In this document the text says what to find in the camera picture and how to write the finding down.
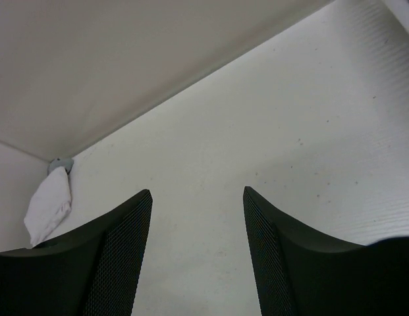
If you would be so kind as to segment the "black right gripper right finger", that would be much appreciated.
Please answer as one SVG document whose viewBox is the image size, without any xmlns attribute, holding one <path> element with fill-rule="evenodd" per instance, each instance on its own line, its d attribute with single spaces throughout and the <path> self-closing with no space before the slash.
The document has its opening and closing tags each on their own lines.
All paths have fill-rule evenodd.
<svg viewBox="0 0 409 316">
<path fill-rule="evenodd" d="M 263 315 L 409 315 L 409 236 L 347 242 L 287 215 L 251 187 L 243 206 Z"/>
</svg>

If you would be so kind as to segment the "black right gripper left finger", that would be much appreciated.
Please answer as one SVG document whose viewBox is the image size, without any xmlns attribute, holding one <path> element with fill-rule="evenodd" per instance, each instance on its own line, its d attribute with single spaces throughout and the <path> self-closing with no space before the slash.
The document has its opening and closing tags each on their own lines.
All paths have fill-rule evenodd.
<svg viewBox="0 0 409 316">
<path fill-rule="evenodd" d="M 0 252 L 0 315 L 131 315 L 151 210 L 142 190 L 32 249 Z"/>
</svg>

